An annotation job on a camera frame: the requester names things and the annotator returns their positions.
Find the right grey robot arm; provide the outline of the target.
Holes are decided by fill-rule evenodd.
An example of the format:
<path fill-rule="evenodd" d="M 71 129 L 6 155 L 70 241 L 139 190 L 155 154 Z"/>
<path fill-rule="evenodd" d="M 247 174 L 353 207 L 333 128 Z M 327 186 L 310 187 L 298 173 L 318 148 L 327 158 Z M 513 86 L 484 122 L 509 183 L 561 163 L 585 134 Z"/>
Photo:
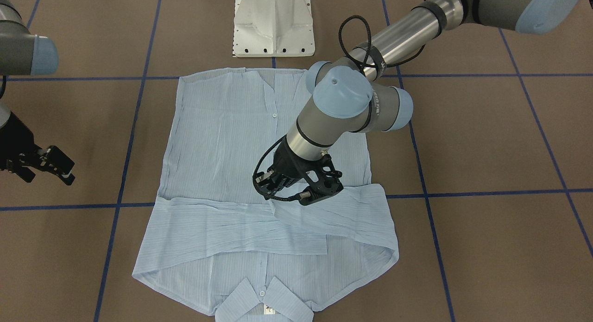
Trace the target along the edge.
<path fill-rule="evenodd" d="M 0 0 L 1 94 L 9 76 L 51 75 L 57 71 L 59 56 L 54 42 L 32 34 L 10 0 Z M 0 169 L 31 183 L 32 169 L 48 172 L 70 186 L 76 177 L 75 163 L 59 147 L 42 148 L 31 130 L 5 104 L 0 109 Z"/>

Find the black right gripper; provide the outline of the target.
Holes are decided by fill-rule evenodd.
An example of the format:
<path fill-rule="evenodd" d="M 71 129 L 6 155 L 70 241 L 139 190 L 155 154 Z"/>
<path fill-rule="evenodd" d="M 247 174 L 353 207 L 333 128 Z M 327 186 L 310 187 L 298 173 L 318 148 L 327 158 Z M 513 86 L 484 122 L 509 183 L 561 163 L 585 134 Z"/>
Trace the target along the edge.
<path fill-rule="evenodd" d="M 13 173 L 26 183 L 31 183 L 36 174 L 28 167 L 33 166 L 57 176 L 70 186 L 76 179 L 72 174 L 74 165 L 75 162 L 59 147 L 48 146 L 41 149 L 36 145 L 34 134 L 15 113 L 1 112 L 0 170 Z"/>

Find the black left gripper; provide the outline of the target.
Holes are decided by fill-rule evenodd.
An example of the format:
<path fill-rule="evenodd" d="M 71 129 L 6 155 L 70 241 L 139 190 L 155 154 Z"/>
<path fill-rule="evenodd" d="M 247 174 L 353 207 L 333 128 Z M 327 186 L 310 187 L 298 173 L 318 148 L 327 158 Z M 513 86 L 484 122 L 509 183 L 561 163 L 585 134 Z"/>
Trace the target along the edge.
<path fill-rule="evenodd" d="M 274 151 L 272 165 L 266 172 L 259 172 L 263 160 Z M 320 160 L 309 161 L 299 157 L 287 142 L 275 142 L 258 161 L 254 170 L 254 188 L 266 200 L 278 201 L 317 201 L 315 184 L 307 172 L 320 169 Z M 288 188 L 297 181 L 305 179 L 309 185 L 300 193 L 289 197 L 278 197 L 277 192 Z"/>

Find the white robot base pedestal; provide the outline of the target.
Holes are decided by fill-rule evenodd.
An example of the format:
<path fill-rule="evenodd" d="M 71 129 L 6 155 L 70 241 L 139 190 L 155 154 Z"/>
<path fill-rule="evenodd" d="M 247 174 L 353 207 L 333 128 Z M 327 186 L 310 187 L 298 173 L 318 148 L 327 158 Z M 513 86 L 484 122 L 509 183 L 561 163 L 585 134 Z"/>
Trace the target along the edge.
<path fill-rule="evenodd" d="M 233 56 L 309 57 L 315 53 L 311 0 L 235 0 Z"/>

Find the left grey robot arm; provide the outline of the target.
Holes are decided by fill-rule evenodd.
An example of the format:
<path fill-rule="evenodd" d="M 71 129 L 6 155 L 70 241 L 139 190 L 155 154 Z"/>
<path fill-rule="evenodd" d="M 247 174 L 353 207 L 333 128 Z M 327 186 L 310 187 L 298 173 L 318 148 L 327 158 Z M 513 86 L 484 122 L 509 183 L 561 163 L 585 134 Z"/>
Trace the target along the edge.
<path fill-rule="evenodd" d="M 575 8 L 578 0 L 423 0 L 398 22 L 372 34 L 359 15 L 366 41 L 335 62 L 316 62 L 305 73 L 310 99 L 287 134 L 268 150 L 273 162 L 256 167 L 252 183 L 265 199 L 309 205 L 343 190 L 342 173 L 329 149 L 345 133 L 389 132 L 411 120 L 411 96 L 397 87 L 376 83 L 386 71 L 417 58 L 425 45 L 464 24 L 541 35 L 551 32 Z"/>

